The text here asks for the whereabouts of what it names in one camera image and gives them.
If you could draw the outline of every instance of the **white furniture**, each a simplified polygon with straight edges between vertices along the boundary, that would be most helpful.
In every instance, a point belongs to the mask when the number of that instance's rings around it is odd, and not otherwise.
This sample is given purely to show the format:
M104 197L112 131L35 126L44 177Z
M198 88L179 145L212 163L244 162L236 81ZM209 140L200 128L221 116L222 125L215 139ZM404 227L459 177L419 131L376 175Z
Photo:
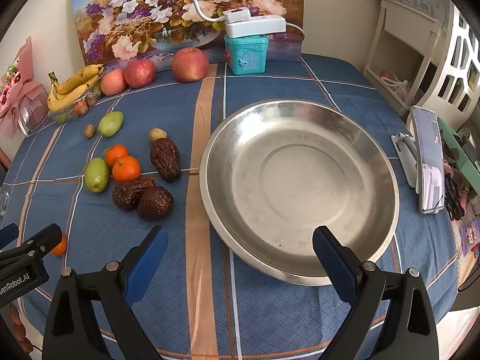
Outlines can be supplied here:
M423 55L423 61L405 101L371 69L381 32L385 30ZM409 114L412 100L430 62L434 78L417 105L441 117L455 131L472 114L480 96L479 42L457 7L450 3L448 26L393 0L382 0L380 17L363 74L392 104L401 117ZM408 117L407 126L411 127Z
M472 114L480 96L480 52L479 42L467 22L455 6L452 10L449 43L445 44L433 81L418 105L435 112L457 131Z
M400 99L371 69L382 31L390 33L423 55L422 64L405 101ZM382 0L375 36L363 74L390 102L400 116L409 113L413 98L425 76L429 63L432 62L436 65L442 59L438 50L442 44L445 44L446 38L446 30L436 19L397 1Z

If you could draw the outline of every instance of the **banana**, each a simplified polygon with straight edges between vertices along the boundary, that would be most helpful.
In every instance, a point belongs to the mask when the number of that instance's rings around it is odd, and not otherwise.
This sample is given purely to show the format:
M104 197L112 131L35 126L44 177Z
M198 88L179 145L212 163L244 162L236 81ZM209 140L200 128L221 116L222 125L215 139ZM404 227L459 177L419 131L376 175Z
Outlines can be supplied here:
M73 91L71 91L69 94L65 95L63 99L59 99L55 95L55 84L52 83L50 87L50 95L47 101L47 104L49 106L49 110L52 112L56 112L59 109L62 109L63 107L66 107L67 105L72 104L78 97L83 95L90 86L94 85L98 79L100 78L100 75L97 74L93 77L91 77L86 83L79 85L76 87Z
M57 87L57 93L60 95L68 95L76 88L86 83L94 76L99 76L103 73L104 67L102 64L91 64L85 66L81 71L77 72L66 80L63 84Z
M49 73L49 77L50 77L50 81L52 82L52 84L54 86L55 97L59 100L63 100L65 97L67 97L67 95L58 93L58 89L59 89L60 84L57 80L57 77L55 76L55 72Z

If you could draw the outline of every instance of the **metal plate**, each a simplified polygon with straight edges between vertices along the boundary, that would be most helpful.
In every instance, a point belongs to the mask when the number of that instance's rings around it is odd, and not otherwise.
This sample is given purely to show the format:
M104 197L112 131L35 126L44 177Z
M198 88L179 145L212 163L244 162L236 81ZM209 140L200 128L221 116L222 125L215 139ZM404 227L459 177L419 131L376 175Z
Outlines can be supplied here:
M200 190L227 246L295 284L330 284L311 243L319 225L374 262L397 226L397 181L380 146L351 119L304 100L229 116L203 152Z

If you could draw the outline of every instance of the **screw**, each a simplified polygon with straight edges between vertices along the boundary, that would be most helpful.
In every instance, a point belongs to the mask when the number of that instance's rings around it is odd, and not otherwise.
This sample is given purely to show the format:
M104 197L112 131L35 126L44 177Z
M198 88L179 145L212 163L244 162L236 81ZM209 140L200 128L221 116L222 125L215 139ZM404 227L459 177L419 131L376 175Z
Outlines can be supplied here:
M111 261L106 265L106 270L109 272L116 271L119 268L120 264L116 261Z
M69 266L65 267L65 268L62 268L62 270L60 271L60 274L64 277L64 278L68 278L69 276L71 276L71 268Z
M420 272L417 268L410 268L409 274L411 274L414 278L418 278L420 276Z
M374 271L375 270L375 264L372 263L371 261L365 261L363 263L363 268L365 268L367 271Z

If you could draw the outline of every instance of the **pink wrapping paper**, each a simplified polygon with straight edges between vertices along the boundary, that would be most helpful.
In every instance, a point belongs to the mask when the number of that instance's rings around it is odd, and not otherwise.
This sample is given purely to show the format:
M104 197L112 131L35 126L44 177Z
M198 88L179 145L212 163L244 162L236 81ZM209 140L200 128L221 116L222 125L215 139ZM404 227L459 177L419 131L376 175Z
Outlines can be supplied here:
M4 89L0 95L0 135L12 139L18 129L19 107L22 99L34 99L43 91L43 85L33 81L32 38L28 37L18 51L13 65L18 72L10 79L2 76Z

